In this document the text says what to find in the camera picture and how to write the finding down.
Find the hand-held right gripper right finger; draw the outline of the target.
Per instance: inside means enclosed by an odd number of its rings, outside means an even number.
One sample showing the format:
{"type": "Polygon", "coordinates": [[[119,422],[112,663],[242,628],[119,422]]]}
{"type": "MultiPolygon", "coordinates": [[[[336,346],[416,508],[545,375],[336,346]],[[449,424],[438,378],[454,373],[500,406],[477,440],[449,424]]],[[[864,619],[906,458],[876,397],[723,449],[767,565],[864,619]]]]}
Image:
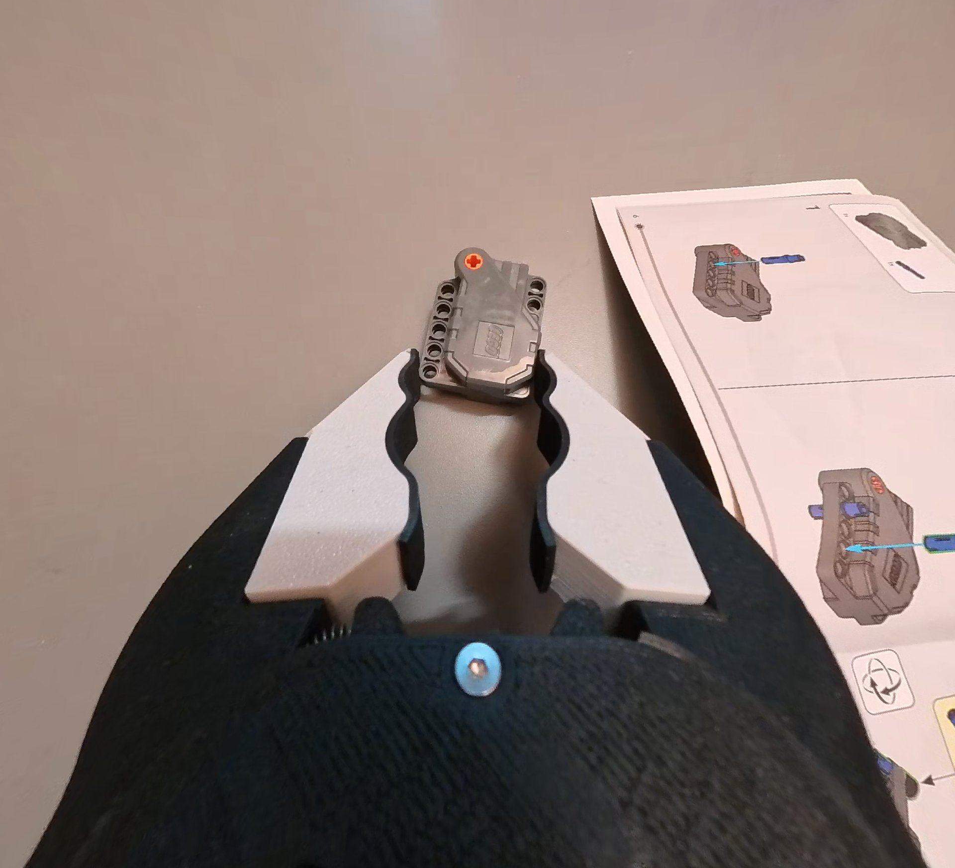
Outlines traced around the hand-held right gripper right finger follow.
{"type": "Polygon", "coordinates": [[[533,393],[547,463],[530,540],[536,588],[592,600],[607,622],[633,600],[704,603],[710,588],[649,438],[544,350],[533,393]]]}

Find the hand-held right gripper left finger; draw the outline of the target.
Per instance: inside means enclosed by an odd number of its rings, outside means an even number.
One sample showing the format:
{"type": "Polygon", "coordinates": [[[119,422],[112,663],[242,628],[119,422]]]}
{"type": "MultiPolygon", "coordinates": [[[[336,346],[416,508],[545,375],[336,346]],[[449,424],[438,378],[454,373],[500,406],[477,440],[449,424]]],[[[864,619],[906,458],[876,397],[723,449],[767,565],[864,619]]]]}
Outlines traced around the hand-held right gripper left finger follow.
{"type": "Polygon", "coordinates": [[[245,587],[251,602],[362,599],[413,591],[425,561],[416,479],[419,354],[401,351],[309,433],[245,587]]]}

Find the grey toy brick motor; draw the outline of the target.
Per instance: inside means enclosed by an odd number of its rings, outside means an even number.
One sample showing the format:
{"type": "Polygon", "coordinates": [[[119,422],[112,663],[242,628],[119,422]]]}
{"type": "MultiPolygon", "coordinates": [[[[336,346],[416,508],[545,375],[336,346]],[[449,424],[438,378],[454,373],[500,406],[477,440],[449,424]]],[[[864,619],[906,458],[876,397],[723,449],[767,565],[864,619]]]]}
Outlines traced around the grey toy brick motor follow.
{"type": "Polygon", "coordinates": [[[470,246],[436,289],[420,352],[421,383],[493,404],[530,397],[542,343],[545,279],[470,246]]]}

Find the building instruction booklet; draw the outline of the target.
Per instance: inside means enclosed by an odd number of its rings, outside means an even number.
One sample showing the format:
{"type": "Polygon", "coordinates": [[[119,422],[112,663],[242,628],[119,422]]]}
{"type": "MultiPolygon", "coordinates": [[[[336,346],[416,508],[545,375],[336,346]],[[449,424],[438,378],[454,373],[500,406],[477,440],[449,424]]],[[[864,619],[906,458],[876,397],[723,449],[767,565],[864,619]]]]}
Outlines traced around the building instruction booklet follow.
{"type": "Polygon", "coordinates": [[[817,621],[903,822],[953,866],[953,255],[895,198],[625,209],[750,533],[817,621]]]}

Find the white paper sheet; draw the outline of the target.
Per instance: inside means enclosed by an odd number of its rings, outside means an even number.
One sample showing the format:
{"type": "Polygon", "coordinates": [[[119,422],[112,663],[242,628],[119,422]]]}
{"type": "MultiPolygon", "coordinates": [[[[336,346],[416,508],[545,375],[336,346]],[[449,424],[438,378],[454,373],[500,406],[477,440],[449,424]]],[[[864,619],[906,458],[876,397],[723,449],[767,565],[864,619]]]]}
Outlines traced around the white paper sheet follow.
{"type": "Polygon", "coordinates": [[[656,205],[751,200],[762,197],[797,196],[812,193],[868,194],[869,191],[858,180],[839,179],[735,188],[600,195],[591,198],[597,225],[624,282],[628,296],[675,385],[690,423],[700,441],[703,454],[715,480],[719,499],[739,522],[744,522],[745,516],[736,498],[734,480],[727,473],[723,455],[712,435],[710,418],[701,406],[701,399],[691,384],[673,339],[668,336],[663,321],[652,304],[650,291],[636,263],[626,230],[619,218],[618,209],[620,207],[638,209],[656,205]]]}

